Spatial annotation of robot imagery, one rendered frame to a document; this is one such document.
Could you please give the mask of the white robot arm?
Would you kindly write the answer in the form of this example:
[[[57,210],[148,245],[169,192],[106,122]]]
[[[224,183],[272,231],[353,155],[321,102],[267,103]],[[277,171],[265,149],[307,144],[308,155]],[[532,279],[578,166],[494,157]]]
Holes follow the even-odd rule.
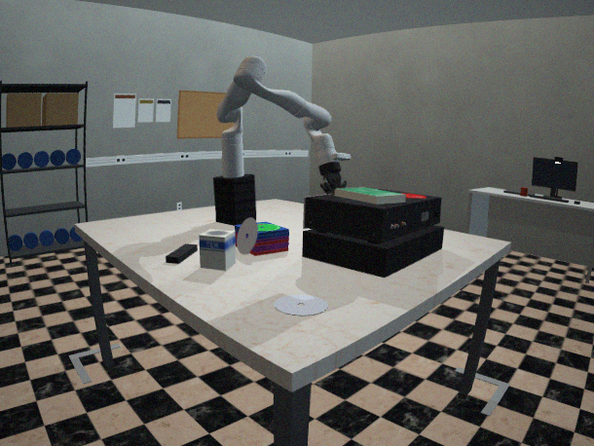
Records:
[[[318,166],[350,160],[350,154],[336,153],[330,134],[320,132],[321,129],[331,123],[330,114],[324,108],[307,102],[296,93],[271,90],[262,86],[260,83],[266,70],[267,66],[262,58],[258,56],[245,58],[241,62],[225,97],[218,105],[216,113],[218,121],[221,123],[234,122],[231,128],[221,133],[223,177],[244,176],[242,106],[247,103],[251,93],[271,101],[297,118],[308,117],[304,119],[304,127],[314,143]]]

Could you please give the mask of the black rectangular bar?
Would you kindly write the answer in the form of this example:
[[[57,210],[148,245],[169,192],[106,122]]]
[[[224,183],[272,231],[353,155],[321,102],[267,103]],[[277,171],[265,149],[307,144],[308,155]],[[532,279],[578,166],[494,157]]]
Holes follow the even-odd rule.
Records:
[[[191,256],[196,251],[198,251],[197,244],[185,243],[184,245],[180,246],[179,248],[177,248],[172,253],[166,256],[166,263],[180,264],[182,261],[184,261],[186,258]]]

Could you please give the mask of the green cd with red label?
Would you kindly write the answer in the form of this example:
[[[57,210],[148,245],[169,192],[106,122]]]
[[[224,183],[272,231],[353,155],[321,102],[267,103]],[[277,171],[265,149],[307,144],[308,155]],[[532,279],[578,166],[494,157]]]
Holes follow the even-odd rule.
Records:
[[[258,225],[258,232],[269,232],[279,230],[280,226],[274,224],[257,224]],[[264,227],[264,228],[260,228]]]

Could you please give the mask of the grey disc with centre hole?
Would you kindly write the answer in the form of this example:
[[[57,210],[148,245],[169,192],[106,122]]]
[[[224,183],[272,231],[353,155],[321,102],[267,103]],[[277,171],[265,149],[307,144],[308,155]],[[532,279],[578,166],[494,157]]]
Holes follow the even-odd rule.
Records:
[[[246,234],[248,237],[246,238]],[[245,219],[239,229],[237,247],[241,254],[249,253],[256,244],[258,237],[258,225],[254,218]]]

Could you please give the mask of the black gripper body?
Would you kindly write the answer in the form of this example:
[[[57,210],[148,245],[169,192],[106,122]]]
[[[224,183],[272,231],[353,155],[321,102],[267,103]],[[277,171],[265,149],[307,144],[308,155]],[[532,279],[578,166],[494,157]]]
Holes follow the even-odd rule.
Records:
[[[323,164],[323,165],[319,166],[319,171],[320,171],[320,174],[323,175],[323,181],[324,181],[324,178],[326,177],[326,180],[328,181],[328,183],[330,184],[332,189],[335,188],[334,184],[333,184],[332,177],[336,177],[336,180],[337,180],[337,177],[340,177],[342,180],[342,177],[340,175],[341,167],[340,167],[339,162],[331,162],[331,163]]]

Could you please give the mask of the silver cd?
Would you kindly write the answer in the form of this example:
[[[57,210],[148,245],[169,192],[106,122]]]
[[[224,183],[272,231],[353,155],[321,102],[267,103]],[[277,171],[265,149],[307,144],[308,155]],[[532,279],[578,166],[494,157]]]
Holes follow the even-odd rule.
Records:
[[[304,304],[299,306],[298,304]],[[328,304],[321,298],[310,295],[289,295],[277,299],[275,308],[293,316],[312,316],[327,310]]]

